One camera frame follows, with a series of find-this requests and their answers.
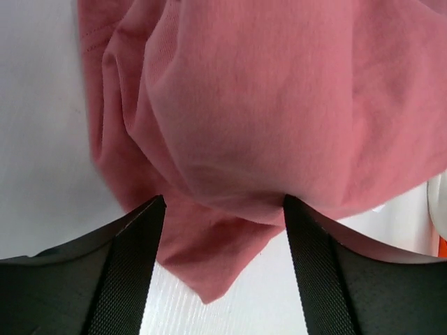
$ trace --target seam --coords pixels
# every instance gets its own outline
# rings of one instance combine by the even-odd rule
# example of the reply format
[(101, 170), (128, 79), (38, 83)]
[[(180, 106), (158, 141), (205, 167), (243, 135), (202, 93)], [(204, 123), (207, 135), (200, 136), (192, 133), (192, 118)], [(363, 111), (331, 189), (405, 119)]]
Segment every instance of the seam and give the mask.
[(106, 40), (102, 40), (102, 41), (99, 42), (99, 43), (90, 45), (86, 50), (82, 51), (82, 53), (83, 53), (83, 54), (86, 54), (86, 53), (88, 53), (88, 52), (91, 52), (92, 50), (95, 50), (96, 48), (98, 48), (98, 47), (100, 47), (100, 46), (103, 46), (103, 45), (107, 44), (109, 40), (110, 40), (110, 38), (107, 38)]
[(328, 238), (329, 238), (328, 244), (329, 244), (330, 254), (332, 256), (331, 258), (332, 258), (332, 261), (334, 263), (334, 268), (335, 268), (335, 272), (337, 274), (337, 279), (338, 279), (338, 282), (339, 282), (339, 285), (340, 285), (340, 289), (341, 289), (342, 294), (343, 294), (346, 310), (347, 310), (349, 318), (350, 318), (349, 321), (351, 321), (352, 330), (354, 331), (354, 333), (356, 335), (361, 335), (362, 331), (360, 329), (360, 324), (358, 322), (358, 316), (357, 316), (357, 313), (356, 313), (356, 308), (354, 306), (354, 303), (353, 303), (352, 298), (351, 298), (351, 294), (349, 292), (348, 285), (346, 283), (346, 278), (344, 276), (342, 265), (341, 265), (340, 260), (339, 260), (339, 255), (338, 255), (338, 252), (337, 252), (337, 248), (335, 247), (336, 241), (329, 234), (328, 234)]
[(100, 30), (102, 30), (102, 29), (111, 27), (111, 26), (117, 24), (118, 22), (120, 22), (121, 20), (123, 20), (123, 17), (122, 17), (121, 19), (119, 19), (119, 20), (116, 20), (116, 21), (112, 22), (112, 23), (106, 24), (105, 26), (100, 26), (100, 27), (98, 27), (98, 28), (96, 28), (96, 29), (93, 29), (93, 30), (89, 31), (88, 33), (85, 33), (84, 35), (82, 35), (82, 36), (80, 37), (80, 39), (83, 39), (84, 37), (87, 37), (87, 36), (89, 36), (89, 35), (92, 35), (93, 33), (96, 33), (97, 31), (100, 31)]
[(149, 204), (147, 204), (147, 206), (145, 206), (145, 208), (143, 208), (142, 210), (141, 210), (141, 212), (140, 213), (138, 213), (134, 218), (132, 218), (125, 226), (124, 226), (124, 228), (122, 228), (116, 235), (115, 235), (115, 237), (118, 237), (123, 231), (125, 231), (132, 223), (134, 223), (135, 221), (137, 221), (138, 220), (138, 218), (140, 217), (140, 216), (142, 216), (156, 201), (158, 200), (158, 198), (157, 199), (153, 199)]

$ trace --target white background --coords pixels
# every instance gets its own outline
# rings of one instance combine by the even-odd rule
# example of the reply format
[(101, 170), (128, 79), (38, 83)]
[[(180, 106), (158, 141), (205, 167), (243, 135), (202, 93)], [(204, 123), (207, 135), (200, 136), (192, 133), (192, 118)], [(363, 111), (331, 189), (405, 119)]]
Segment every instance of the white background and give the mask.
[[(0, 258), (122, 215), (90, 163), (85, 113), (75, 2), (0, 0)], [(342, 222), (409, 250), (436, 248), (425, 184)], [(156, 265), (141, 334), (306, 334), (285, 234), (207, 306)]]

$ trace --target fabric fold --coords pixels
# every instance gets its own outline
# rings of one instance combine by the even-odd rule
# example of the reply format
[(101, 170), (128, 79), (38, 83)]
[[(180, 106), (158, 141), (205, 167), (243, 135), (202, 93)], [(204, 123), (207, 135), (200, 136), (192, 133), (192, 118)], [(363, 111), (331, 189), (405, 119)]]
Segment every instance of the fabric fold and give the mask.
[(284, 228), (447, 168), (444, 0), (78, 0), (91, 154), (125, 210), (168, 205), (158, 260), (204, 302)]

